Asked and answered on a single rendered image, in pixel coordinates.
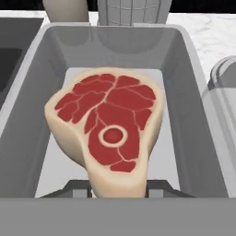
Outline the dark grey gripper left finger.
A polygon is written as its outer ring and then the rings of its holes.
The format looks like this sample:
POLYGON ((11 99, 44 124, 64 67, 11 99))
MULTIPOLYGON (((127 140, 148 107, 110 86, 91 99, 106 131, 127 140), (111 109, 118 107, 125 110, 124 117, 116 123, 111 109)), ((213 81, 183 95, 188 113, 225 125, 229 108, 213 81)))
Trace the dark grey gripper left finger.
POLYGON ((91 186, 89 180, 70 180, 63 189, 59 189, 43 198, 91 198, 91 186))

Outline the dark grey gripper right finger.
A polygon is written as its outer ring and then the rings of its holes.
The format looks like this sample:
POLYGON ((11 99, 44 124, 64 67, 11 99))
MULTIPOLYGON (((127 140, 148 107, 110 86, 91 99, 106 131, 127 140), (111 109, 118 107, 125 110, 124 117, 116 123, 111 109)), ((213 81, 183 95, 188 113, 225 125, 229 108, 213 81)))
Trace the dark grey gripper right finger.
POLYGON ((175 190, 166 180, 147 180, 146 198, 192 198, 179 190, 175 190))

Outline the red raw steak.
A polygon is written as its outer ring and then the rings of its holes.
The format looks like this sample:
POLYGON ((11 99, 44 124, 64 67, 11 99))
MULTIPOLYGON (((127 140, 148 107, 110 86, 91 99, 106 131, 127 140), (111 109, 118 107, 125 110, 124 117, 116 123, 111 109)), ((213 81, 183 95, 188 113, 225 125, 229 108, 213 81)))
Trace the red raw steak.
POLYGON ((102 67, 53 94, 44 114, 59 148, 87 171, 95 196, 143 197, 163 107, 158 83, 102 67))

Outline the grey tupperware container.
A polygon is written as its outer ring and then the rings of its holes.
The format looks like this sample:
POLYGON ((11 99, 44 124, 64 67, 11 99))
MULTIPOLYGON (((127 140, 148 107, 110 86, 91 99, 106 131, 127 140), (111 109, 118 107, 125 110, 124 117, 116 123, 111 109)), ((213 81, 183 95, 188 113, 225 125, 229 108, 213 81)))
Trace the grey tupperware container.
POLYGON ((218 61, 202 94, 229 198, 236 198, 236 55, 218 61))
POLYGON ((50 96, 99 66, 131 68, 165 88, 168 115, 152 152, 151 178, 177 175, 196 197, 236 196, 236 160, 223 136, 219 91, 209 88, 182 27, 48 24, 29 47, 0 109, 0 196, 33 197, 45 158, 59 159, 43 116, 50 96))

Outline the dark grey sink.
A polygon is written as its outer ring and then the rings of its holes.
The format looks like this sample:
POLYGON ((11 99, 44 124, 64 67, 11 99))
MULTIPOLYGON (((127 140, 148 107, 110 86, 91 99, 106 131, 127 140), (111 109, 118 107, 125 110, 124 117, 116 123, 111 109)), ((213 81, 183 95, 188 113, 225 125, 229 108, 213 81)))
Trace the dark grey sink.
POLYGON ((0 110, 42 18, 0 18, 0 110))

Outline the beige rounded jar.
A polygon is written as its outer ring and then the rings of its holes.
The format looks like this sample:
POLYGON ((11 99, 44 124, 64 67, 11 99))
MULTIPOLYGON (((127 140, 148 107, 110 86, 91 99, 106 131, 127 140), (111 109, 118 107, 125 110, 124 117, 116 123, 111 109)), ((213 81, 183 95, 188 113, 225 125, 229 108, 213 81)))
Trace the beige rounded jar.
POLYGON ((42 0, 51 22, 89 22, 87 0, 42 0))

